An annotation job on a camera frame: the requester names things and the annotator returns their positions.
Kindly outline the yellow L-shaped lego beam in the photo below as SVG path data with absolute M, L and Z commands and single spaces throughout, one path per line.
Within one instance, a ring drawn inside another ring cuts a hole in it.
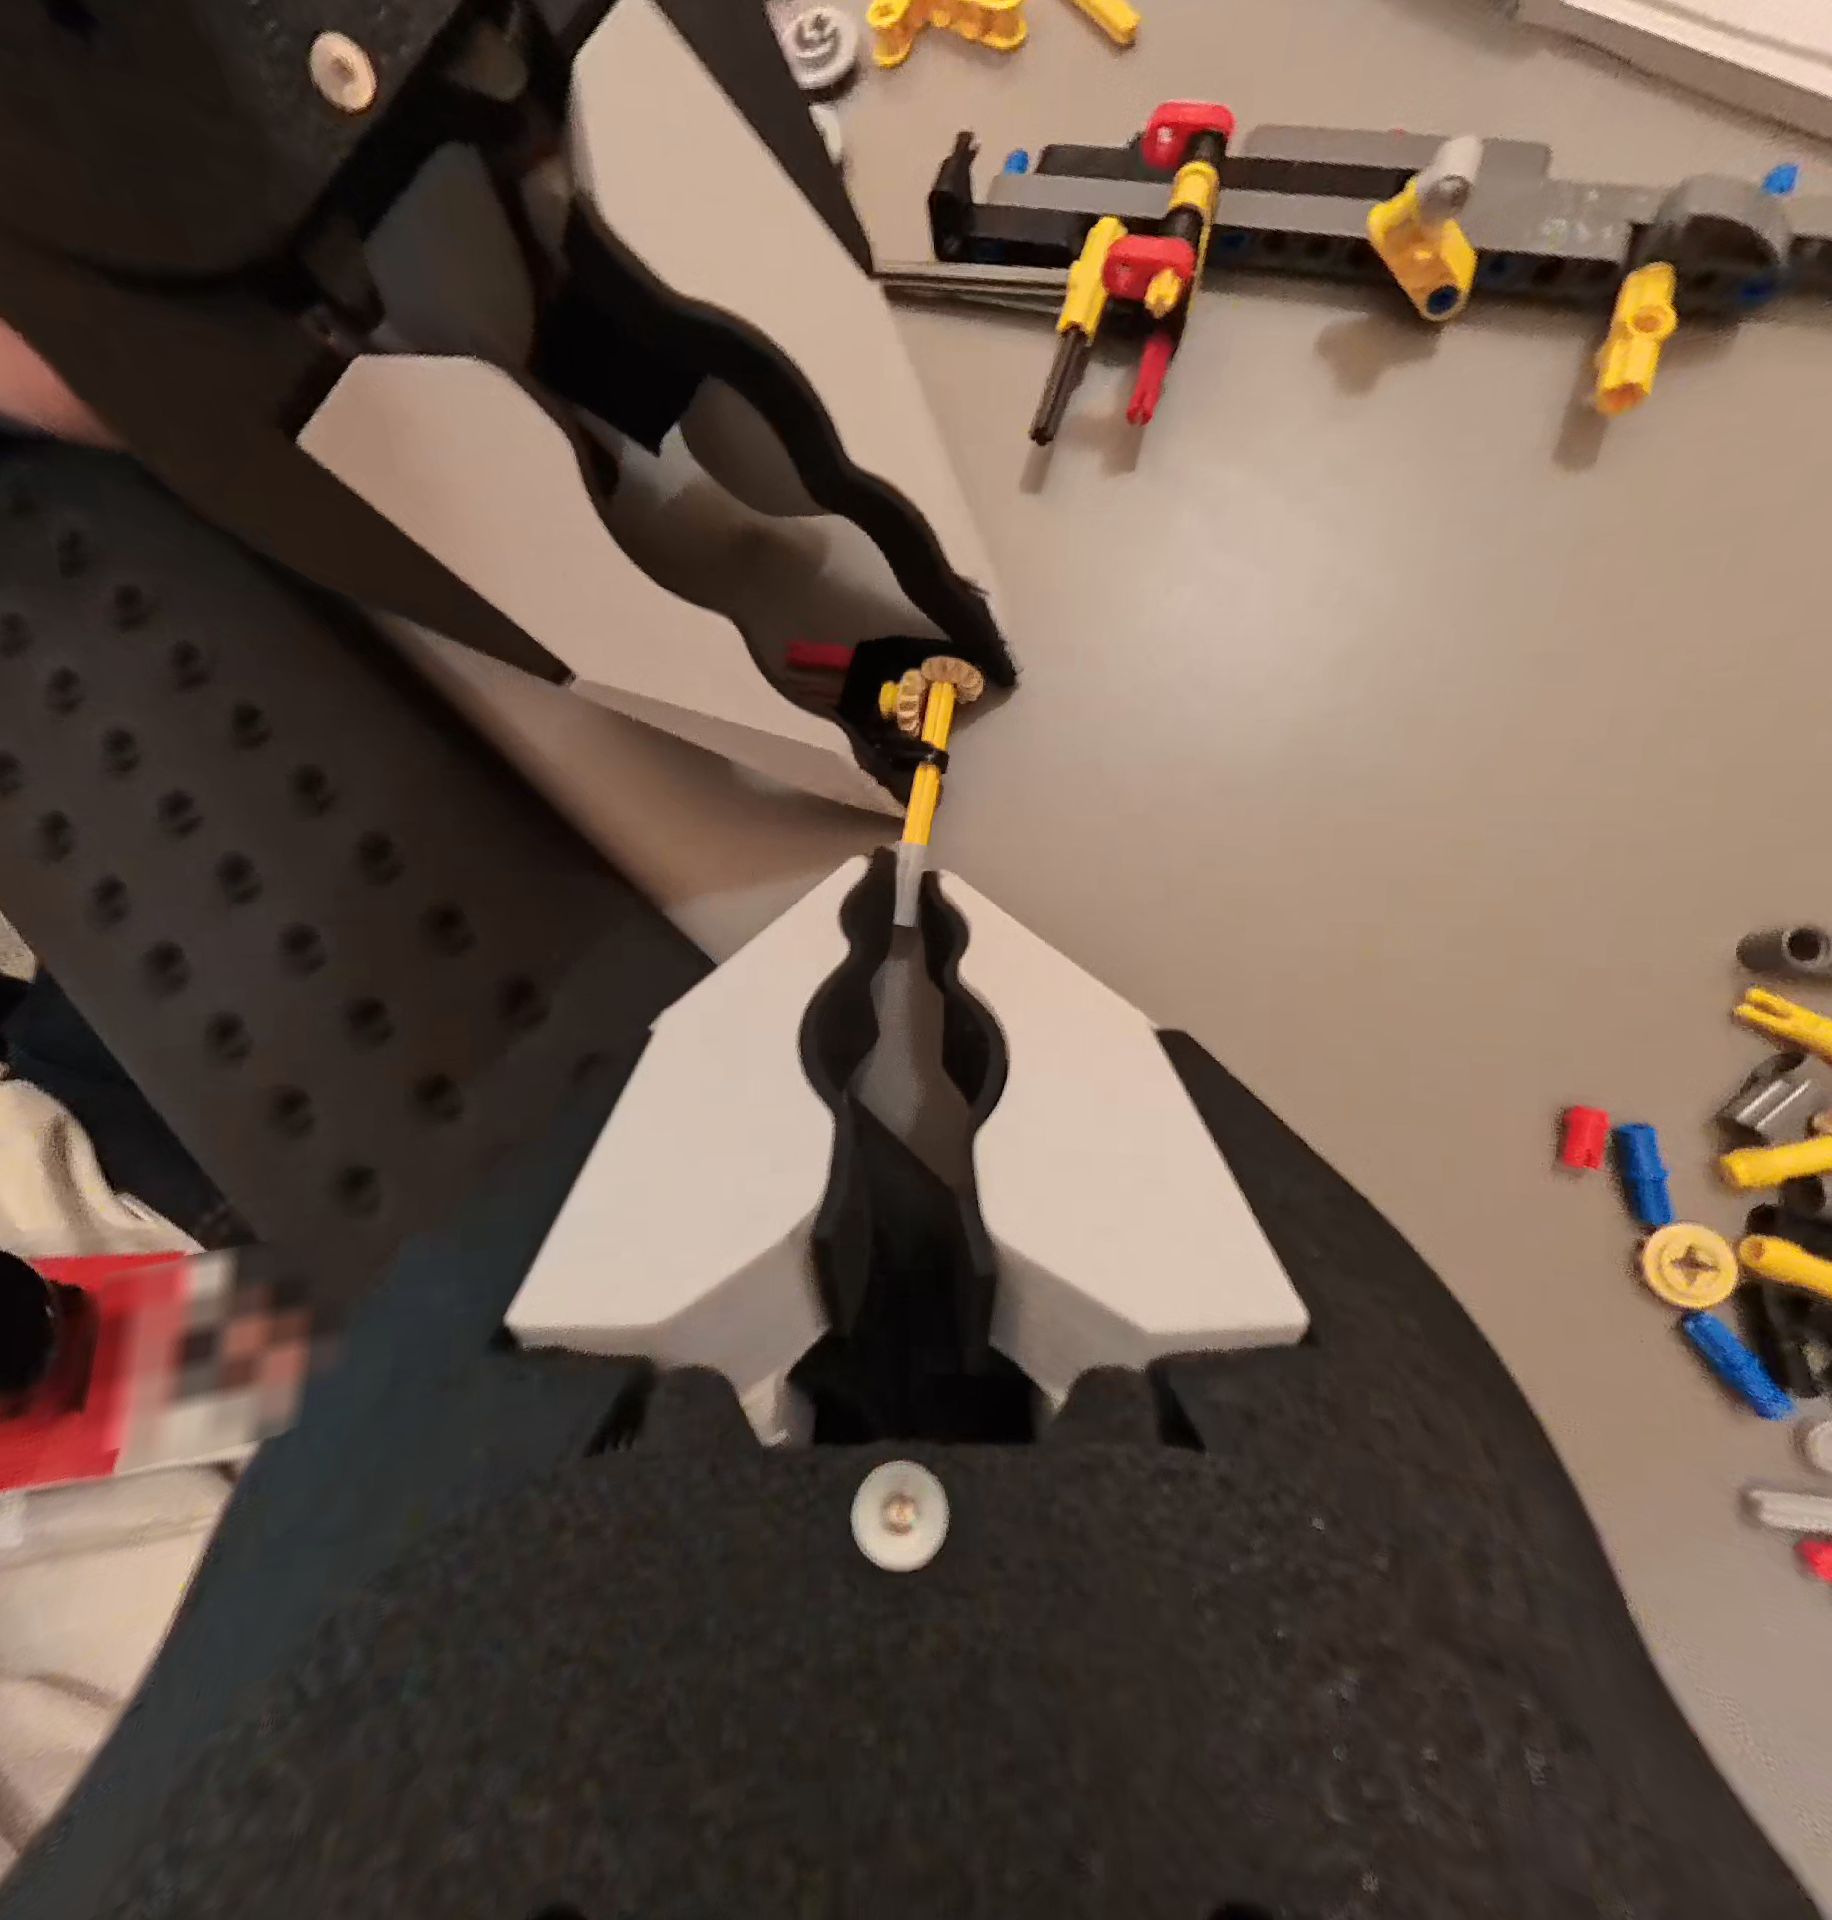
M 879 69 L 904 63 L 931 32 L 948 32 L 994 53 L 1012 53 L 1028 36 L 1023 2 L 871 2 L 864 26 Z

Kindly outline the long grey lego beam assembly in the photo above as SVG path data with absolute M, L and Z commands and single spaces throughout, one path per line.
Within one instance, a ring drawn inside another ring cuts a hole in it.
M 1054 443 L 1098 340 L 1140 348 L 1124 421 L 1157 414 L 1205 286 L 1237 273 L 1378 285 L 1418 326 L 1475 300 L 1598 314 L 1590 406 L 1620 419 L 1652 392 L 1683 320 L 1737 326 L 1832 300 L 1832 194 L 1794 164 L 1665 189 L 1562 179 L 1512 136 L 1258 125 L 1167 102 L 1119 145 L 1053 140 L 977 190 L 961 133 L 927 193 L 927 260 L 879 264 L 901 300 L 1048 313 L 1054 357 L 1032 446 Z

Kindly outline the red badge card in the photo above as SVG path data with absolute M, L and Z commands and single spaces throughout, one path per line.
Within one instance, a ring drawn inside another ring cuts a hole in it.
M 188 1263 L 0 1248 L 0 1494 L 118 1471 L 167 1393 Z

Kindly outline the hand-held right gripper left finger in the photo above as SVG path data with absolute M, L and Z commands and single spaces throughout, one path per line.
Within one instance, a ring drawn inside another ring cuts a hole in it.
M 653 1019 L 505 1309 L 521 1347 L 712 1369 L 758 1441 L 811 1439 L 790 1371 L 832 1328 L 812 1239 L 845 1081 L 805 1022 L 850 962 L 874 1010 L 895 871 L 850 857 Z

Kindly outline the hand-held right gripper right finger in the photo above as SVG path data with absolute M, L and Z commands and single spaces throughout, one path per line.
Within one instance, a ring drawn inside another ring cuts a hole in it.
M 1095 1371 L 1301 1344 L 1309 1306 L 1152 1017 L 941 868 L 911 924 L 968 1108 L 977 1320 L 1042 1414 Z

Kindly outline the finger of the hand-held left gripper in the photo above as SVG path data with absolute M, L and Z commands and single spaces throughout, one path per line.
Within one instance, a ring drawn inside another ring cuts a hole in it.
M 571 434 L 513 374 L 363 356 L 297 448 L 567 665 L 574 693 L 786 788 L 903 813 L 843 725 L 790 703 L 727 615 L 624 552 Z
M 989 683 L 996 573 L 874 256 L 761 4 L 538 4 L 567 60 L 567 276 L 762 419 L 802 492 Z

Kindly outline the open lego instruction booklet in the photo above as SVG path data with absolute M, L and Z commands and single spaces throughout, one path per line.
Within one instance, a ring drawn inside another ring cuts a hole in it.
M 1520 24 L 1592 45 L 1832 140 L 1832 2 L 1504 2 Z

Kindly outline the short yellow lego axle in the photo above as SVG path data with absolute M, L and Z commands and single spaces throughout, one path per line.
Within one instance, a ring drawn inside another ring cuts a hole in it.
M 956 699 L 957 687 L 952 680 L 926 680 L 919 729 L 914 734 L 922 752 L 919 762 L 914 764 L 901 833 L 901 850 L 908 850 L 911 855 L 927 855 L 932 842 L 935 812 L 941 801 L 943 777 L 949 762 Z

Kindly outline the pile of small lego pins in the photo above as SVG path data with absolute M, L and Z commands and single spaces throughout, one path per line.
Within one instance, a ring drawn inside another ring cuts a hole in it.
M 1768 1045 L 1707 1121 L 1712 1180 L 1742 1212 L 1697 1221 L 1645 1121 L 1571 1101 L 1550 1165 L 1602 1176 L 1634 1232 L 1633 1277 L 1730 1410 L 1780 1429 L 1817 1488 L 1748 1487 L 1748 1523 L 1832 1594 L 1832 924 L 1745 933 L 1732 1019 Z

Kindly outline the black lego fork red pins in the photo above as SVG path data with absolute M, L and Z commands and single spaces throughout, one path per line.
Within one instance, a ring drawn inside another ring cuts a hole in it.
M 798 638 L 784 643 L 782 685 L 800 705 L 834 718 L 856 746 L 857 761 L 879 780 L 889 780 L 892 773 L 913 769 L 922 747 L 918 737 L 880 718 L 879 690 L 882 680 L 895 680 L 931 656 L 957 657 L 927 635 L 860 643 Z

